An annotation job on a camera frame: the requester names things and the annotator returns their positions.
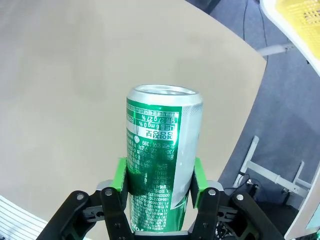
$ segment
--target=can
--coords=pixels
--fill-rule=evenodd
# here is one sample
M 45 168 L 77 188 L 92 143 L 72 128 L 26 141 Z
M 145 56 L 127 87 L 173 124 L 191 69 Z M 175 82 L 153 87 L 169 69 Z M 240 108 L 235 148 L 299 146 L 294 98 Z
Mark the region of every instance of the can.
M 203 113 L 194 90 L 140 85 L 127 95 L 127 172 L 133 231 L 183 225 Z

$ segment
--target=soda can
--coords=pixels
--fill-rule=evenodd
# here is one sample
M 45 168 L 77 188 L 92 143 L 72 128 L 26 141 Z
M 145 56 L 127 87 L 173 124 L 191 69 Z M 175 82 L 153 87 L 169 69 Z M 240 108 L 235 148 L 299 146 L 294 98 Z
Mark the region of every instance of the soda can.
M 140 85 L 127 95 L 127 172 L 134 231 L 180 231 L 203 113 L 194 90 Z

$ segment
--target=bolt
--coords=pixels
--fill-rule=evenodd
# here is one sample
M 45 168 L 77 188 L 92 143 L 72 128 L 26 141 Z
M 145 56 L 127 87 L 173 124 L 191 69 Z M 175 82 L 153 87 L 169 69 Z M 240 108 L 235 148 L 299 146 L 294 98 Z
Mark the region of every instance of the bolt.
M 77 196 L 76 196 L 76 199 L 77 200 L 82 200 L 84 199 L 85 195 L 83 195 L 82 193 L 79 193 Z
M 107 196 L 111 196 L 112 195 L 112 190 L 111 189 L 107 189 L 107 190 L 105 190 L 104 194 L 107 195 Z
M 244 199 L 244 196 L 239 194 L 239 195 L 236 196 L 236 199 L 238 199 L 239 201 L 242 201 Z
M 211 195 L 211 196 L 216 195 L 216 191 L 213 190 L 213 189 L 210 189 L 210 190 L 208 191 L 208 193 L 209 193 L 209 195 Z

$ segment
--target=gray floor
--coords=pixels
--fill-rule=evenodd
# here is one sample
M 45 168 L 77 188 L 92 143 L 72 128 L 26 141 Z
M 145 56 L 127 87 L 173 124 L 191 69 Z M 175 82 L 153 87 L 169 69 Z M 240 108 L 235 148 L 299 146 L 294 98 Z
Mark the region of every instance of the gray floor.
M 199 6 L 203 0 L 194 0 Z M 243 37 L 246 0 L 221 0 L 211 16 Z M 263 15 L 267 44 L 282 44 L 288 38 Z M 245 41 L 254 49 L 265 46 L 259 4 L 248 0 L 245 15 Z M 310 182 L 320 161 L 320 77 L 297 50 L 269 56 L 267 68 L 238 143 L 219 181 L 231 187 L 240 170 L 254 135 L 260 138 L 253 162 L 292 181 L 300 164 L 305 166 L 301 178 Z M 265 191 L 258 199 L 280 203 L 282 187 L 248 172 L 258 179 Z M 298 207 L 301 198 L 289 203 Z

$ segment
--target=table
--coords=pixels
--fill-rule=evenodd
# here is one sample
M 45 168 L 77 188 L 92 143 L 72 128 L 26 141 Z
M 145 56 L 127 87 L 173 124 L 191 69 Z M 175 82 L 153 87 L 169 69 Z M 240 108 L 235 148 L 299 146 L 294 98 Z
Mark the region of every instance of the table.
M 218 180 L 266 66 L 229 29 L 184 0 L 0 6 L 0 195 L 48 221 L 70 192 L 112 179 L 126 156 L 126 94 L 139 84 L 201 92 L 197 155 Z M 105 234 L 102 223 L 88 237 Z

